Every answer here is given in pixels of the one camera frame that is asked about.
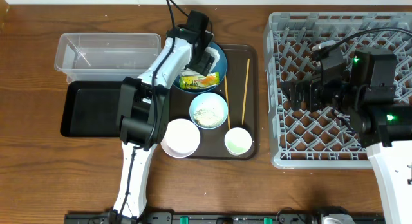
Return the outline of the grey dishwasher rack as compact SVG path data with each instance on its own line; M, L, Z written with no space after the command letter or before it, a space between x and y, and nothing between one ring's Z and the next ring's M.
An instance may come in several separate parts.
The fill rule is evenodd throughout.
M354 51L383 47L398 59L395 102L411 102L410 12L274 12L263 34L268 85L271 162L279 169L368 169L370 162L348 117L330 107L294 111L280 84L307 79L315 72L312 48L334 40L341 45L347 68Z

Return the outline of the small white green cup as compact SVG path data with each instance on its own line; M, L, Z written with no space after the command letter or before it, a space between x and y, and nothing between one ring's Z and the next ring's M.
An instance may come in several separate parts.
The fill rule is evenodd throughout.
M231 155L239 156L251 148L252 137L247 130L235 127L225 134L224 144Z

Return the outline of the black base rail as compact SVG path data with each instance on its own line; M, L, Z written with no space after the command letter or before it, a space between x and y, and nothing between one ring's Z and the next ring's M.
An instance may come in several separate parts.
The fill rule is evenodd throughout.
M279 214L278 216L257 216L257 215L189 215L171 214L168 212L154 212L144 216L145 220L140 223L148 224L217 224L217 223L238 223L238 224L264 224L264 223L304 223L304 214ZM64 224L109 224L107 213L103 214L66 214Z

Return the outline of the yellow snack wrapper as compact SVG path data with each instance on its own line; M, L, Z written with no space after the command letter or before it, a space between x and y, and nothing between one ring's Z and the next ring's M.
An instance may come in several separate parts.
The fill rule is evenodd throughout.
M180 77L181 89L207 89L218 85L220 74L218 72L209 73L207 76L191 75Z

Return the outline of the left wooden chopstick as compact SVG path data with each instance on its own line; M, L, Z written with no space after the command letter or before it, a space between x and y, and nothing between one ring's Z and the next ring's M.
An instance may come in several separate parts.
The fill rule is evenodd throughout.
M225 86L225 100L227 103L227 125L228 125L228 130L231 129L231 123L230 123L230 109L229 109L229 91L228 91L228 84L227 84L227 75L224 77L224 86Z

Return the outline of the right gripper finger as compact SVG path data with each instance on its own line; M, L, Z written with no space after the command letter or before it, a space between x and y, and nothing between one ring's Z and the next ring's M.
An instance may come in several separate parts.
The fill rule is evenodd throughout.
M308 100L310 82L307 80L291 80L281 83L281 90L289 100Z
M290 105L294 111L301 109L302 103L306 104L306 110L312 110L310 100L309 82L292 82L290 87Z

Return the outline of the dark blue plate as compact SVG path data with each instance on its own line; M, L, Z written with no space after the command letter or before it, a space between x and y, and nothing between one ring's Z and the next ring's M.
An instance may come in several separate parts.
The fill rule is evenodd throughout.
M227 58L226 58L226 55L225 55L223 49L218 44L216 44L215 42L212 42L209 47L212 47L212 48L218 50L218 52L220 54L220 59L219 59L218 63L216 64L214 70L211 72L211 73L218 72L220 74L220 82L218 83L218 85L219 85L223 82L223 79L226 75L227 68L228 68L228 61L227 61ZM212 89L214 89L218 86L218 85L216 85L216 86L213 86L213 87L210 87L210 88L207 88L207 89L181 89L180 88L180 77L182 77L182 76L179 74L176 77L176 79L174 80L173 86L180 89L181 91L188 92L188 93L205 93L205 92L211 91Z

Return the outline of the dark brown serving tray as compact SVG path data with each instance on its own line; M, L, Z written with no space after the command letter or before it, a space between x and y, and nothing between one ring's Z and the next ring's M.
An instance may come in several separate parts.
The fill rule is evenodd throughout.
M201 136L200 145L192 155L186 158L203 160L248 160L255 155L259 146L257 53L248 45L219 44L219 46L223 49L228 61L226 75L229 91L231 129L240 127L247 130L252 137L252 146L246 153L239 156L231 155L227 151L224 144L225 134L229 131L226 119L226 121L216 129L202 129L197 126ZM247 59L250 59L250 69L248 74L245 122L244 125L242 125L241 119ZM205 93L216 93L225 99L224 79L216 88ZM202 93L184 92L172 85L170 90L169 121L179 118L192 121L189 116L189 106L193 99L200 94Z

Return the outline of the white napkin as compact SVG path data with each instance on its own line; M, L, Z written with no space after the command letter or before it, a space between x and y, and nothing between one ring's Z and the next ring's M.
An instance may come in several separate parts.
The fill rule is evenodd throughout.
M208 53L212 57L212 60L210 60L207 64L207 73L211 73L220 59L220 54L218 50L212 47L206 47L205 53ZM180 75L181 76L193 76L193 75L200 75L200 73L195 72L192 69L186 68L181 71Z

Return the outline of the clear plastic bin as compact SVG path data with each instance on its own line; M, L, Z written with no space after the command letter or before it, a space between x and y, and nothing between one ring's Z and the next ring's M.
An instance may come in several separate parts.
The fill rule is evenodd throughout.
M54 68L74 81L122 81L145 72L161 52L155 33L64 33Z

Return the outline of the light blue bowl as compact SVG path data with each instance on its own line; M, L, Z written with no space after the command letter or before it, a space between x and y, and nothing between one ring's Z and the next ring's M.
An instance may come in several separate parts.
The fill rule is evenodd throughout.
M221 126L227 119L227 103L225 101L225 99L220 96L219 94L216 93L202 93L200 95L198 95L197 97L195 97L193 99L193 101L191 102L190 106L189 106L189 116L191 118L191 120L198 126L200 127L193 118L193 115L195 114L195 112L197 110L200 109L208 109L208 110L212 110L215 113L219 114L222 116L223 118L223 122L219 125Z

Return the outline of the right wooden chopstick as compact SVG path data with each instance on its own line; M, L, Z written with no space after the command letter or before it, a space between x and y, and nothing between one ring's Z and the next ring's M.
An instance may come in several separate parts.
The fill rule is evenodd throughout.
M244 85L244 93L243 93L242 119L241 119L242 125L244 125L244 122L245 122L245 110L246 110L246 103L247 103L249 69L250 69L250 59L247 59L247 68L246 68L246 71L245 71L245 85Z

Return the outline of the black rectangular tray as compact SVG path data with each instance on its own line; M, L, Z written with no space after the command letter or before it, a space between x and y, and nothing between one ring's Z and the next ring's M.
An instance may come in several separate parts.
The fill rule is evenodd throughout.
M74 81L68 85L60 133L65 137L119 137L120 81Z

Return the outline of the wooden chopstick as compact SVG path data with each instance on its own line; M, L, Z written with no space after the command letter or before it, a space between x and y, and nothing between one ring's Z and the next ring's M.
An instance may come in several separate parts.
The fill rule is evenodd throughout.
M246 103L247 103L249 69L250 69L250 59L247 59L247 68L246 68L246 71L245 71L245 85L244 85L244 93L243 93L242 119L241 119L242 125L244 125L244 122L245 122L245 110L246 110Z
M231 123L230 123L230 109L229 109L229 91L228 91L228 84L227 84L227 75L224 77L224 86L225 86L225 100L227 103L227 125L228 125L228 130L231 129Z

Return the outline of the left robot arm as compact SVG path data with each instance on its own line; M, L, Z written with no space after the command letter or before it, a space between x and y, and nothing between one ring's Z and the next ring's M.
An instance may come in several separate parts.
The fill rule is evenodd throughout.
M217 61L206 51L214 37L208 25L205 14L190 11L186 23L173 24L167 31L164 48L149 69L122 81L116 126L124 159L109 223L140 222L147 205L151 159L169 122L170 88L182 70L207 75Z

